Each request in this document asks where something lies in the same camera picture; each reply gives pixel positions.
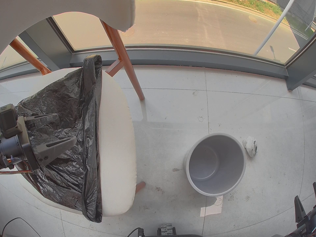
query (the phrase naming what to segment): wheel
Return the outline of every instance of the wheel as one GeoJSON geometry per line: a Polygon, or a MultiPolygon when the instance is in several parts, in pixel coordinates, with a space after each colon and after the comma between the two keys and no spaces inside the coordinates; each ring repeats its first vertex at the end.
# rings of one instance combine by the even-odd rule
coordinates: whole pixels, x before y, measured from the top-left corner
{"type": "Polygon", "coordinates": [[[161,236],[173,235],[172,224],[161,224],[160,235],[161,236]]]}

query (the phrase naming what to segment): white chair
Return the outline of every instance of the white chair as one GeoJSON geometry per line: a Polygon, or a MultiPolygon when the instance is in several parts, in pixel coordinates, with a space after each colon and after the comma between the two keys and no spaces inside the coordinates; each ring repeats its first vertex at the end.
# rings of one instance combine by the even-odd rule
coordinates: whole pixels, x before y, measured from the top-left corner
{"type": "MultiPolygon", "coordinates": [[[[133,25],[135,0],[0,0],[0,53],[18,34],[33,24],[70,11],[89,13],[100,18],[118,54],[118,60],[110,66],[108,73],[102,73],[99,116],[99,137],[102,139],[99,146],[103,216],[119,215],[132,206],[135,192],[145,185],[142,182],[136,186],[136,148],[132,119],[126,97],[111,77],[124,66],[139,98],[144,98],[117,31],[117,29],[125,31],[133,25]]],[[[20,51],[29,57],[29,53],[23,48],[20,51]]],[[[46,69],[42,68],[41,72],[44,76],[32,90],[32,94],[75,68],[61,69],[52,73],[46,69]]],[[[66,211],[81,213],[42,197],[20,174],[16,176],[23,187],[42,202],[66,211]]]]}

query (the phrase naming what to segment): trash can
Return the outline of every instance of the trash can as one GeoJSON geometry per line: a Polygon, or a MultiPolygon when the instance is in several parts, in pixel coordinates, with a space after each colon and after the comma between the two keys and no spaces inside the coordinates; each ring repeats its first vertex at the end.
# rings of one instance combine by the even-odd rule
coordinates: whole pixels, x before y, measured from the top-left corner
{"type": "Polygon", "coordinates": [[[246,152],[234,137],[209,134],[191,148],[184,169],[192,187],[199,193],[217,197],[234,189],[246,169],[246,152]]]}

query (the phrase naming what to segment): black plastic bag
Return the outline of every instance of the black plastic bag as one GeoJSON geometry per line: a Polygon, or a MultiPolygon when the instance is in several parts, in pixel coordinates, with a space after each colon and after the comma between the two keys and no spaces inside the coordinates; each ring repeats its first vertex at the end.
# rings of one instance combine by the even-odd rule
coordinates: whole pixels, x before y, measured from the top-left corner
{"type": "MultiPolygon", "coordinates": [[[[46,167],[24,177],[47,199],[82,211],[93,222],[102,220],[99,157],[99,109],[102,59],[87,56],[83,67],[48,85],[17,106],[18,116],[57,113],[59,124],[28,132],[36,145],[77,137],[77,143],[46,167]]],[[[20,162],[19,169],[28,169],[20,162]]]]}

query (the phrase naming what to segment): glass pane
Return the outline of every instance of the glass pane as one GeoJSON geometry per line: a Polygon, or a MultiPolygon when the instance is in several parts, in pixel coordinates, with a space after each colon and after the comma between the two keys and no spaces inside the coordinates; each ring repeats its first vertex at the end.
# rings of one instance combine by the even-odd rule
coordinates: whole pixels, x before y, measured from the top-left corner
{"type": "MultiPolygon", "coordinates": [[[[273,0],[285,7],[289,0],[273,0]]],[[[316,0],[295,0],[282,23],[258,53],[259,56],[286,63],[314,36],[316,0]]]]}
{"type": "MultiPolygon", "coordinates": [[[[252,55],[289,2],[270,1],[136,0],[135,25],[121,36],[126,45],[190,45],[252,55]]],[[[305,31],[314,19],[313,4],[315,0],[298,0],[297,9],[259,56],[284,63],[306,43],[313,34],[313,24],[305,31]]],[[[99,19],[92,15],[69,12],[54,18],[74,50],[111,45],[99,19]]]]}
{"type": "MultiPolygon", "coordinates": [[[[36,57],[37,55],[17,36],[17,39],[36,57]]],[[[0,70],[26,61],[10,45],[0,54],[0,70]]]]}

